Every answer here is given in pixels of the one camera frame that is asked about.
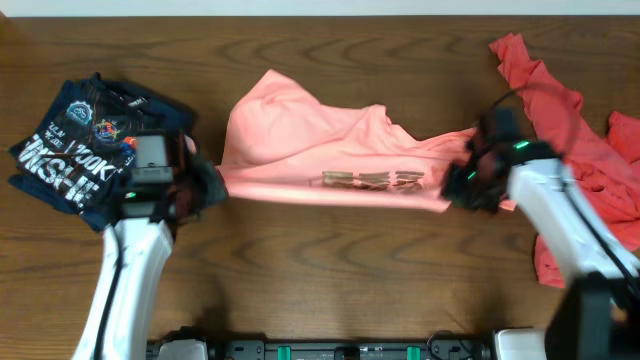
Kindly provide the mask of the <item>salmon pink printed t-shirt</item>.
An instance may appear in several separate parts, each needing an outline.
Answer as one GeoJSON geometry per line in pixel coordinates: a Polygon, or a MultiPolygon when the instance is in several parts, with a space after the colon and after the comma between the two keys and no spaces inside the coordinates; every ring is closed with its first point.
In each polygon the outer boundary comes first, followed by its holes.
{"type": "Polygon", "coordinates": [[[232,109],[218,169],[235,198],[442,213],[445,175],[473,134],[417,140],[383,105],[324,105],[269,70],[232,109]]]}

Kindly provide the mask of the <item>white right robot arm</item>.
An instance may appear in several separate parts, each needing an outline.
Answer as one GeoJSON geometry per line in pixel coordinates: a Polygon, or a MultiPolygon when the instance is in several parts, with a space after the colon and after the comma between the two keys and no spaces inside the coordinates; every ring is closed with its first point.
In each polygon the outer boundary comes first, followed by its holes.
{"type": "Polygon", "coordinates": [[[454,163],[442,194],[452,203],[496,211],[513,201],[544,238],[568,287],[544,330],[495,333],[496,359],[636,359],[639,260],[613,235],[545,142],[476,132],[466,163],[454,163]]]}

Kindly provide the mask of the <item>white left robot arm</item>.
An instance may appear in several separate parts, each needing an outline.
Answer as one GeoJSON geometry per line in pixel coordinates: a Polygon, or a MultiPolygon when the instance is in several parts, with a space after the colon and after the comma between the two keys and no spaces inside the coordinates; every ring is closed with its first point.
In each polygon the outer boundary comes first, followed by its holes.
{"type": "Polygon", "coordinates": [[[136,134],[132,169],[105,201],[103,256],[76,359],[143,359],[179,226],[228,197],[214,165],[180,130],[136,134]]]}

